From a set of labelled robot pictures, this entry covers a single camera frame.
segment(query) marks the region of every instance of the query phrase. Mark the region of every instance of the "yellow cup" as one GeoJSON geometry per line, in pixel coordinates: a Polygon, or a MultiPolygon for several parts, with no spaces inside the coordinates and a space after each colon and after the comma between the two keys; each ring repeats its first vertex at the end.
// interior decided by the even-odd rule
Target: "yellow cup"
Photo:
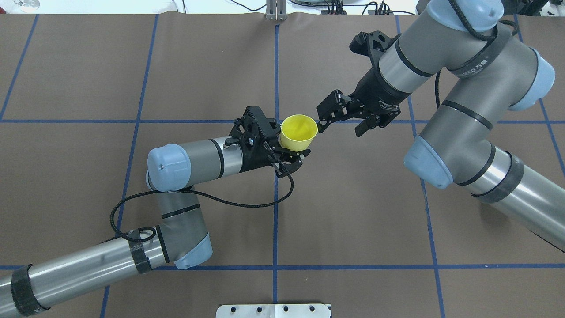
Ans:
{"type": "Polygon", "coordinates": [[[282,122],[280,144],[292,151],[306,150],[317,133],[318,125],[312,118],[292,115],[282,122]]]}

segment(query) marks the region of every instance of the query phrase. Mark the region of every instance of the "robotic arm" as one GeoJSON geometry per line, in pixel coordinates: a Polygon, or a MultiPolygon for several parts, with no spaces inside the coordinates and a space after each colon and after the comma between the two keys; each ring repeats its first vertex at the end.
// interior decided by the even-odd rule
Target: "robotic arm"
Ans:
{"type": "Polygon", "coordinates": [[[279,133],[274,119],[250,106],[234,120],[229,136],[153,149],[147,159],[146,181],[161,192],[156,196],[163,223],[0,278],[0,317],[36,315],[170,261],[179,269],[206,261],[212,245],[193,185],[269,165],[279,178],[291,178],[310,150],[292,152],[281,147],[279,133]]]}
{"type": "Polygon", "coordinates": [[[446,67],[460,79],[416,137],[405,166],[437,188],[464,187],[565,251],[565,190],[486,139],[506,110],[531,107],[555,79],[551,65],[498,21],[503,12],[499,0],[432,0],[392,40],[360,33],[350,49],[369,56],[372,68],[355,92],[336,90],[318,106],[318,129],[349,118],[363,119],[357,136],[385,127],[402,100],[446,67]]]}

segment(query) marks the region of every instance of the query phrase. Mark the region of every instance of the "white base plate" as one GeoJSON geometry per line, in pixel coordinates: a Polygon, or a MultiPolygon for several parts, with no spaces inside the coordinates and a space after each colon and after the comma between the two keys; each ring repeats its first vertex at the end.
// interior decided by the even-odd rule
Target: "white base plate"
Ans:
{"type": "Polygon", "coordinates": [[[330,304],[222,305],[216,318],[331,318],[330,304]]]}

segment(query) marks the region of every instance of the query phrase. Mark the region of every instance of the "black tape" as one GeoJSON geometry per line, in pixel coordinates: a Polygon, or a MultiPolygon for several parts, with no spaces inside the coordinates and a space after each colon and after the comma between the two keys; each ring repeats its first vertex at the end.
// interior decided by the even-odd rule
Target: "black tape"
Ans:
{"type": "Polygon", "coordinates": [[[496,154],[496,147],[491,143],[490,144],[490,156],[489,159],[486,161],[485,165],[483,166],[483,168],[481,169],[481,171],[479,171],[477,174],[475,174],[474,177],[472,177],[471,179],[463,182],[463,183],[457,183],[458,186],[467,186],[477,180],[479,180],[480,177],[483,176],[483,174],[485,174],[485,172],[489,169],[490,165],[493,163],[494,160],[494,154],[496,154]]]}
{"type": "Polygon", "coordinates": [[[214,143],[214,146],[216,146],[216,149],[218,150],[218,156],[220,156],[220,175],[218,175],[218,179],[221,178],[222,175],[224,175],[224,153],[221,151],[220,145],[218,144],[218,142],[214,139],[210,139],[211,142],[214,143]]]}
{"type": "Polygon", "coordinates": [[[191,205],[189,207],[182,208],[180,210],[176,210],[176,211],[173,211],[173,212],[169,212],[167,214],[163,214],[163,215],[161,215],[161,218],[165,219],[165,218],[168,218],[168,217],[177,216],[179,214],[182,214],[182,213],[185,213],[185,212],[188,212],[188,211],[196,210],[199,207],[200,207],[200,204],[194,204],[194,205],[191,205]]]}
{"type": "Polygon", "coordinates": [[[477,197],[481,202],[487,204],[499,202],[511,194],[520,184],[520,181],[522,181],[522,177],[524,176],[524,163],[520,158],[513,156],[510,152],[507,153],[510,156],[510,168],[502,181],[484,194],[472,195],[477,197]]]}
{"type": "Polygon", "coordinates": [[[496,33],[496,38],[488,42],[475,56],[456,69],[447,70],[460,79],[470,78],[484,71],[494,62],[512,37],[512,31],[502,23],[497,24],[496,33]]]}
{"type": "MultiPolygon", "coordinates": [[[[141,238],[139,229],[131,230],[128,232],[128,236],[131,238],[141,238]]],[[[143,249],[143,243],[129,242],[129,251],[132,253],[133,262],[136,264],[137,272],[139,274],[151,272],[151,264],[149,264],[149,259],[145,255],[145,250],[143,249]]]]}
{"type": "Polygon", "coordinates": [[[484,118],[483,116],[481,116],[479,113],[475,113],[474,111],[472,111],[471,109],[457,104],[456,102],[452,102],[452,101],[448,101],[445,100],[442,105],[445,105],[447,107],[451,107],[453,109],[457,109],[462,113],[465,113],[466,115],[468,115],[469,117],[473,118],[474,120],[480,122],[481,124],[485,125],[486,128],[488,128],[488,130],[492,130],[494,125],[488,121],[488,119],[484,118]]]}
{"type": "Polygon", "coordinates": [[[163,239],[163,233],[161,233],[161,227],[157,225],[157,237],[159,238],[159,243],[161,244],[161,250],[163,250],[163,257],[165,257],[165,263],[169,263],[169,253],[167,253],[167,247],[165,246],[165,240],[163,239]]]}
{"type": "Polygon", "coordinates": [[[408,61],[408,59],[404,56],[404,53],[402,53],[402,50],[400,49],[400,44],[398,43],[398,41],[396,41],[396,44],[394,45],[396,48],[396,53],[398,53],[398,56],[400,57],[400,60],[404,63],[404,65],[406,65],[406,67],[408,67],[412,72],[420,75],[420,76],[425,76],[427,78],[432,77],[434,74],[431,73],[427,73],[424,72],[420,69],[418,69],[417,67],[415,67],[412,63],[410,63],[410,61],[408,61]]]}
{"type": "Polygon", "coordinates": [[[12,273],[12,300],[18,312],[25,317],[34,316],[50,309],[39,304],[37,298],[33,295],[29,280],[29,268],[32,266],[33,264],[29,264],[27,267],[22,267],[12,273]]]}

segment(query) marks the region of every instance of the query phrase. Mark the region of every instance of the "brown floor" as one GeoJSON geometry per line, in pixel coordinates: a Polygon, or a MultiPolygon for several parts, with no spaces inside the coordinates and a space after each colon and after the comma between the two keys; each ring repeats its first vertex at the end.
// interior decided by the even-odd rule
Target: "brown floor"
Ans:
{"type": "MultiPolygon", "coordinates": [[[[400,17],[400,29],[413,21],[400,17]]],[[[565,187],[565,20],[519,21],[557,79],[543,107],[508,112],[490,139],[565,187]]],[[[111,237],[109,211],[123,192],[145,190],[150,149],[227,135],[248,105],[315,117],[328,93],[350,93],[367,71],[348,44],[376,29],[392,37],[397,21],[0,15],[0,275],[111,237]]],[[[442,97],[456,81],[444,73],[442,97]]],[[[410,105],[421,131],[433,81],[410,105]]],[[[295,194],[275,209],[201,199],[214,255],[198,270],[160,268],[42,316],[214,317],[221,304],[272,302],[330,303],[348,318],[565,316],[565,255],[462,188],[422,187],[402,164],[413,134],[408,101],[401,108],[399,121],[361,138],[347,123],[319,135],[295,194]]],[[[263,203],[288,182],[262,168],[198,189],[263,203]]],[[[159,223],[154,198],[128,203],[123,220],[159,223]]]]}

